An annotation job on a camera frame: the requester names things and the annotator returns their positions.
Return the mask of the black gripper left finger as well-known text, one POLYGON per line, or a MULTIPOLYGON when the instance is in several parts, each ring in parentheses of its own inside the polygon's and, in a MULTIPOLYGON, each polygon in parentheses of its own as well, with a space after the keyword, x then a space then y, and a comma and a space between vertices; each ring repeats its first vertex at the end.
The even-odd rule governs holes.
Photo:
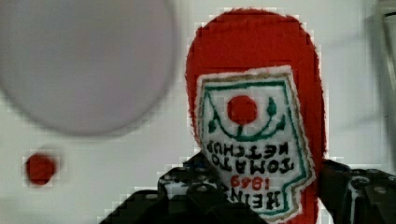
POLYGON ((231 203, 202 153, 133 193, 100 224, 267 224, 248 205, 231 203))

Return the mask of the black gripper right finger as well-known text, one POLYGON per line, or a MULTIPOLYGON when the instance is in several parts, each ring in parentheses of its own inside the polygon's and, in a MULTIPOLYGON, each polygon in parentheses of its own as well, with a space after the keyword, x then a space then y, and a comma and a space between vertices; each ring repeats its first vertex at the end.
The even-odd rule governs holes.
POLYGON ((396 176, 322 162, 318 196, 334 224, 396 224, 396 176))

